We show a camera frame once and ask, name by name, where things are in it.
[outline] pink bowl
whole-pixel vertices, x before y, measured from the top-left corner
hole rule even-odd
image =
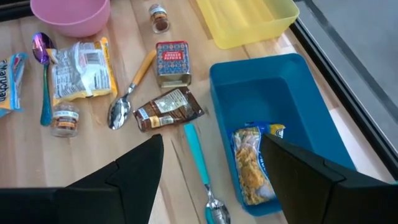
[[[99,32],[109,19],[109,0],[30,0],[41,21],[69,37],[88,37]]]

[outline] yellow plastic tray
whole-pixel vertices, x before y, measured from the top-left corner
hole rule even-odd
[[[292,0],[197,0],[221,49],[280,36],[299,9]]]

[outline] purple spoon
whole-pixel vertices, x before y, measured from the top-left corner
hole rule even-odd
[[[33,36],[32,39],[32,51],[35,55],[36,60],[44,66],[43,70],[43,106],[42,115],[40,117],[40,124],[42,126],[48,126],[51,124],[52,109],[49,93],[49,85],[47,83],[47,71],[49,69],[50,57],[45,49],[55,48],[54,44],[50,40],[50,37],[42,32],[38,32]]]

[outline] blue plastic bin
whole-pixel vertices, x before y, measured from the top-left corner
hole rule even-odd
[[[281,210],[277,200],[245,205],[228,130],[250,121],[285,125],[284,139],[355,170],[305,60],[299,54],[217,63],[210,91],[236,198],[254,216]]]

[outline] metal spoon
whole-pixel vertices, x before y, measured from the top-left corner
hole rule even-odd
[[[188,145],[191,148],[193,159],[198,167],[199,174],[203,184],[205,185],[208,202],[205,208],[205,217],[208,224],[230,224],[231,218],[228,209],[224,203],[215,199],[210,189],[210,180],[207,174],[205,159],[201,152],[201,146],[198,139],[197,132],[193,124],[184,125],[185,136],[187,137]]]
[[[44,66],[43,69],[43,105],[42,115],[40,117],[40,124],[48,126],[51,123],[51,101],[49,93],[49,84],[47,83],[47,71],[49,69],[50,57],[45,51],[47,48],[55,48],[50,37],[42,32],[36,33],[32,39],[32,51],[36,60]]]
[[[136,76],[132,80],[127,93],[120,97],[118,100],[113,101],[109,108],[108,112],[108,126],[109,128],[116,130],[119,129],[124,122],[129,118],[131,111],[131,104],[129,101],[130,94],[134,91],[136,86],[138,86],[139,82],[142,80],[146,71],[148,70],[150,64],[154,60],[156,55],[156,50],[152,50],[145,57],[144,61],[141,64],[141,67],[136,73]]]

